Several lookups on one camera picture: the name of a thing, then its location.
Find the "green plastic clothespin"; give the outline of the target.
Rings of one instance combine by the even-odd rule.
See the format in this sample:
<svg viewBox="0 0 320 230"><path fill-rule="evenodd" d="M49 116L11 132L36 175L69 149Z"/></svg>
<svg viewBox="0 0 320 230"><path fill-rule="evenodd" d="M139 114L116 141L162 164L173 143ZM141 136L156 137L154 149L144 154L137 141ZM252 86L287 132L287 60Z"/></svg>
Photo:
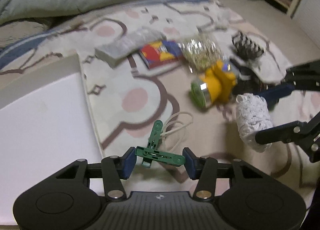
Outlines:
<svg viewBox="0 0 320 230"><path fill-rule="evenodd" d="M184 156L158 150L162 129L163 122L156 120L149 136L148 145L146 147L137 146L135 155L142 158L142 166L146 168L151 168L153 161L176 167L184 165Z"/></svg>

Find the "white lace roll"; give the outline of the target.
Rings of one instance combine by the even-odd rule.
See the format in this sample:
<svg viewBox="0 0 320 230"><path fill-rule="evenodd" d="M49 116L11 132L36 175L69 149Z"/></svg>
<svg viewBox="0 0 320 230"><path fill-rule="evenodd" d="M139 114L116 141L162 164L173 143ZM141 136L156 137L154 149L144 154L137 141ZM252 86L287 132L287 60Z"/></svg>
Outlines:
<svg viewBox="0 0 320 230"><path fill-rule="evenodd" d="M272 144L258 144L255 135L259 131L273 127L266 100L250 93L239 94L235 100L236 123L241 140L254 151L264 152Z"/></svg>

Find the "yellow headlamp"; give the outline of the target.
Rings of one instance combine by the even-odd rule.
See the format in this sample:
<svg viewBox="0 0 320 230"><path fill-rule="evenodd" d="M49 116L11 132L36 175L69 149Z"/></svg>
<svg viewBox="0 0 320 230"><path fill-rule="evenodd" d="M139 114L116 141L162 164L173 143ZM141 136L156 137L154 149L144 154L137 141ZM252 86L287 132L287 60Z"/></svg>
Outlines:
<svg viewBox="0 0 320 230"><path fill-rule="evenodd" d="M239 72L229 61L217 60L190 84L190 92L200 108L229 102Z"/></svg>

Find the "grey packet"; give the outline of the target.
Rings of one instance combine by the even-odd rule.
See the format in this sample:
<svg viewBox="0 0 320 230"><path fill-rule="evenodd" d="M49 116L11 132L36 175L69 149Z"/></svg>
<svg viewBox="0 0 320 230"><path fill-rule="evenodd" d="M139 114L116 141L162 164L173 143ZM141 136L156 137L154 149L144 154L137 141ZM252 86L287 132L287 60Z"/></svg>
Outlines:
<svg viewBox="0 0 320 230"><path fill-rule="evenodd" d="M142 27L129 32L115 42L103 44L95 48L95 56L105 61L111 68L115 68L133 52L148 43L167 39L160 31Z"/></svg>

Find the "black claw hair clip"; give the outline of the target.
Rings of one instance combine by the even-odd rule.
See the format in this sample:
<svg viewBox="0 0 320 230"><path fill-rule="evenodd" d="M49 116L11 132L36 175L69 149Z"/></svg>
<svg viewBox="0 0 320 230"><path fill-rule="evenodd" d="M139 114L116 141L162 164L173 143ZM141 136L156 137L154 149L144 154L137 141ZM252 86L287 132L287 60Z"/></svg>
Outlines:
<svg viewBox="0 0 320 230"><path fill-rule="evenodd" d="M238 56L244 61L254 61L265 52L264 48L240 31L232 36L232 44L236 48Z"/></svg>

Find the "white storage box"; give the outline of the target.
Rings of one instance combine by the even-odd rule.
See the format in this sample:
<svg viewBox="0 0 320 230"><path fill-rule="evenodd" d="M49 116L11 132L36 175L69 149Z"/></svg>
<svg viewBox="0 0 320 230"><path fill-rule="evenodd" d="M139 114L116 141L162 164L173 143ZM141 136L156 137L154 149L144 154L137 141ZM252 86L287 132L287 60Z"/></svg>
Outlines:
<svg viewBox="0 0 320 230"><path fill-rule="evenodd" d="M54 61L1 89L1 225L16 198L76 159L102 159L79 57Z"/></svg>

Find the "cartoon print blanket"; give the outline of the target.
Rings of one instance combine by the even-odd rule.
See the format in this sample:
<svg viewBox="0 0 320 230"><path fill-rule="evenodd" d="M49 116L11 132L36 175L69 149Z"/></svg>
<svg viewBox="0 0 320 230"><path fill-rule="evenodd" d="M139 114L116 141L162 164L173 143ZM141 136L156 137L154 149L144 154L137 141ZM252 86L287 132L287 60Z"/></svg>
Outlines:
<svg viewBox="0 0 320 230"><path fill-rule="evenodd" d="M211 32L226 57L234 54L233 35L243 32L265 48L259 74L269 82L288 67L319 59L319 48L297 23L261 0L163 0L95 10L2 49L1 84L77 53L105 155L145 145L157 119L180 119L190 125L166 139L165 151L189 147L221 162L240 158L303 195L315 189L319 164L300 147L274 143L255 152L239 137L233 104L197 108L189 95L194 76L181 62L148 69L133 55L111 68L95 56L97 46L142 26L167 38Z"/></svg>

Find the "red blue yellow booklet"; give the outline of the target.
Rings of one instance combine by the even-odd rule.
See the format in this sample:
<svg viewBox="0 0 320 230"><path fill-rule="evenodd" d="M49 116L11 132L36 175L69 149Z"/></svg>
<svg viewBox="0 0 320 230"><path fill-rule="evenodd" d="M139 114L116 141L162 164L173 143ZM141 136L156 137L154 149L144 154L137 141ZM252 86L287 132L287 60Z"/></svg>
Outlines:
<svg viewBox="0 0 320 230"><path fill-rule="evenodd" d="M148 43L141 47L138 52L148 69L177 62L183 58L180 47L173 40Z"/></svg>

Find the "bag of beige hair ties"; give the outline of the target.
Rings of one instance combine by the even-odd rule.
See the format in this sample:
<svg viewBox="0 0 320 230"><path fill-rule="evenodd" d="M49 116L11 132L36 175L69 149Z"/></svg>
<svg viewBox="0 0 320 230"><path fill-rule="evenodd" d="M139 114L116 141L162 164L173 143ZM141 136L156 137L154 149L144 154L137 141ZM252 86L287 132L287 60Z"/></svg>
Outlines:
<svg viewBox="0 0 320 230"><path fill-rule="evenodd" d="M204 72L222 58L222 51L211 34L198 34L178 42L182 54L195 72Z"/></svg>

